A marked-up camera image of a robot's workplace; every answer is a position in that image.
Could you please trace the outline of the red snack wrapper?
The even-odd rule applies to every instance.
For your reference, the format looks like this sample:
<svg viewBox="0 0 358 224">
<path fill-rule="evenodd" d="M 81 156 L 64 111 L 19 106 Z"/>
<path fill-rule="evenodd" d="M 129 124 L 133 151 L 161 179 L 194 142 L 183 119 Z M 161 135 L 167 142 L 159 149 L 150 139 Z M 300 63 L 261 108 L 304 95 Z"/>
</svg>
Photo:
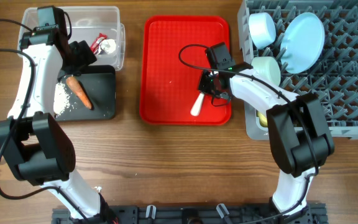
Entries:
<svg viewBox="0 0 358 224">
<path fill-rule="evenodd" d="M 100 53 L 100 44 L 102 43 L 103 40 L 105 40 L 107 38 L 108 38 L 107 35 L 99 33 L 97 38 L 95 38 L 95 40 L 93 41 L 93 43 L 90 46 L 92 53 L 94 53 L 95 55 L 98 55 Z"/>
</svg>

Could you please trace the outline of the orange carrot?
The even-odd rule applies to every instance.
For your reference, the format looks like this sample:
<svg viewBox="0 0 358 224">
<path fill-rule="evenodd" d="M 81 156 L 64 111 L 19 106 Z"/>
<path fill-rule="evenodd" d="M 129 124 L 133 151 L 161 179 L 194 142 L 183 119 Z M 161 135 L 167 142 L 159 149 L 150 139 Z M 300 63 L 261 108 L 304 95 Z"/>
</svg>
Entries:
<svg viewBox="0 0 358 224">
<path fill-rule="evenodd" d="M 80 101 L 84 104 L 86 108 L 88 108 L 89 110 L 93 109 L 93 106 L 89 98 L 87 97 L 84 89 L 75 77 L 68 77 L 66 79 L 66 84 L 68 85 L 69 89 L 80 99 Z"/>
</svg>

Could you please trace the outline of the white tissue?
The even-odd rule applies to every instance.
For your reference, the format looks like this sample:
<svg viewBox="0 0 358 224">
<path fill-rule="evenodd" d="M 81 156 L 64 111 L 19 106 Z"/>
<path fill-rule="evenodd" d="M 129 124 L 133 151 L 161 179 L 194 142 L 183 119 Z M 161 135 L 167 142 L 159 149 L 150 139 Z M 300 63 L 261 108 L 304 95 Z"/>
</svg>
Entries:
<svg viewBox="0 0 358 224">
<path fill-rule="evenodd" d="M 114 55 L 116 54 L 116 41 L 114 39 L 104 39 L 100 43 L 100 49 L 102 54 Z"/>
</svg>

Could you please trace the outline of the white plastic spoon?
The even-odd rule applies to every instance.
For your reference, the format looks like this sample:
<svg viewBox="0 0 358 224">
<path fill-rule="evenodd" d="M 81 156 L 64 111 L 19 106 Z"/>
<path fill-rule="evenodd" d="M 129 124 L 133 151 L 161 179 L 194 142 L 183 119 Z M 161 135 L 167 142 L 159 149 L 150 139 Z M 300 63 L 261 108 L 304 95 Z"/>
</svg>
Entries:
<svg viewBox="0 0 358 224">
<path fill-rule="evenodd" d="M 200 92 L 195 103 L 193 104 L 190 114 L 192 116 L 199 116 L 200 111 L 201 111 L 201 107 L 203 105 L 203 100 L 204 100 L 204 93 Z"/>
</svg>

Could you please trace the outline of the mint green bowl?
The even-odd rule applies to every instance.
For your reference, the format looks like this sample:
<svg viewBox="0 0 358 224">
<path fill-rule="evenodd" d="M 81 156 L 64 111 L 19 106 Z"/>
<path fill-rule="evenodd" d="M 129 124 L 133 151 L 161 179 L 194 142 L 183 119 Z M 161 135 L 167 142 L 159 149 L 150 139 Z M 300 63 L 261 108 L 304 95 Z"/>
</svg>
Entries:
<svg viewBox="0 0 358 224">
<path fill-rule="evenodd" d="M 279 86 L 281 73 L 277 61 L 273 57 L 255 57 L 251 65 L 259 75 L 269 79 L 272 83 Z"/>
</svg>

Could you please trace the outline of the yellow plastic cup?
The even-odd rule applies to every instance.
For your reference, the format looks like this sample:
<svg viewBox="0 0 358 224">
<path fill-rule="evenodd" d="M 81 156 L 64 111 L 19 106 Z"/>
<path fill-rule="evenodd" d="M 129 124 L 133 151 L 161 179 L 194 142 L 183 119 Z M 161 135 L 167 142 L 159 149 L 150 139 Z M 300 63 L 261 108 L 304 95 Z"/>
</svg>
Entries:
<svg viewBox="0 0 358 224">
<path fill-rule="evenodd" d="M 267 118 L 266 116 L 264 116 L 261 112 L 257 112 L 257 117 L 259 118 L 259 123 L 262 127 L 267 128 L 268 127 L 268 122 L 267 122 Z"/>
</svg>

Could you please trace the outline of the light blue rice bowl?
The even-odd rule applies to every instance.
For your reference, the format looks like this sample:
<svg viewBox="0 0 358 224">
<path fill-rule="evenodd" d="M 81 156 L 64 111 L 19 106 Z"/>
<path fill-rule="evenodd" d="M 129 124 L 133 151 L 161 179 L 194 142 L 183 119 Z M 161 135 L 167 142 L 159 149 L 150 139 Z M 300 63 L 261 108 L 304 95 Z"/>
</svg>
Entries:
<svg viewBox="0 0 358 224">
<path fill-rule="evenodd" d="M 249 32 L 257 49 L 263 49 L 274 43 L 276 28 L 270 14 L 260 12 L 251 14 L 249 17 Z"/>
</svg>

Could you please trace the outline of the light blue plate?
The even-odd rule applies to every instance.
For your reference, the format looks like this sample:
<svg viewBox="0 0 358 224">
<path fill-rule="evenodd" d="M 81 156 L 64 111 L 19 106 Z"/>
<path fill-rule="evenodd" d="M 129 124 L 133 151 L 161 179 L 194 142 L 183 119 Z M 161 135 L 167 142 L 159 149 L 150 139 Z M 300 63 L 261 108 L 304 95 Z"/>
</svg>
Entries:
<svg viewBox="0 0 358 224">
<path fill-rule="evenodd" d="M 323 23 L 311 12 L 295 17 L 287 27 L 280 50 L 284 53 L 280 59 L 287 63 L 288 73 L 301 73 L 311 68 L 321 55 L 325 41 Z"/>
</svg>

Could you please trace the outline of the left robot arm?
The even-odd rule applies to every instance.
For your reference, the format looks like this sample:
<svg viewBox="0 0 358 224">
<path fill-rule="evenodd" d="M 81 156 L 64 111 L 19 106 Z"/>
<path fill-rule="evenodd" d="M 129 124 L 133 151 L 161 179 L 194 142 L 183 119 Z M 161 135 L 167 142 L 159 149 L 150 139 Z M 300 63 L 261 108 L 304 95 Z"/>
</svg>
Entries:
<svg viewBox="0 0 358 224">
<path fill-rule="evenodd" d="M 73 223 L 114 223 L 102 195 L 75 169 L 72 142 L 54 118 L 55 85 L 64 75 L 79 74 L 96 61 L 88 44 L 71 42 L 68 14 L 55 6 L 37 10 L 39 24 L 26 28 L 18 54 L 23 71 L 17 97 L 0 121 L 0 162 L 17 180 L 48 190 L 68 209 Z"/>
</svg>

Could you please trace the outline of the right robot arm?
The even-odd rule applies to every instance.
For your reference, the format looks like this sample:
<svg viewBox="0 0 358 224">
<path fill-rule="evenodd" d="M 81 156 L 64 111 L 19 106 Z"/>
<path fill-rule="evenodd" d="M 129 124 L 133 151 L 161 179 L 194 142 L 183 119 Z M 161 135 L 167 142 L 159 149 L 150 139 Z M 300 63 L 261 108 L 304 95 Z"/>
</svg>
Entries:
<svg viewBox="0 0 358 224">
<path fill-rule="evenodd" d="M 311 181 L 334 153 L 318 97 L 286 91 L 267 73 L 246 62 L 236 63 L 223 42 L 204 49 L 209 67 L 202 69 L 200 91 L 213 99 L 240 99 L 267 119 L 271 153 L 280 169 L 271 217 L 299 214 L 306 208 Z"/>
</svg>

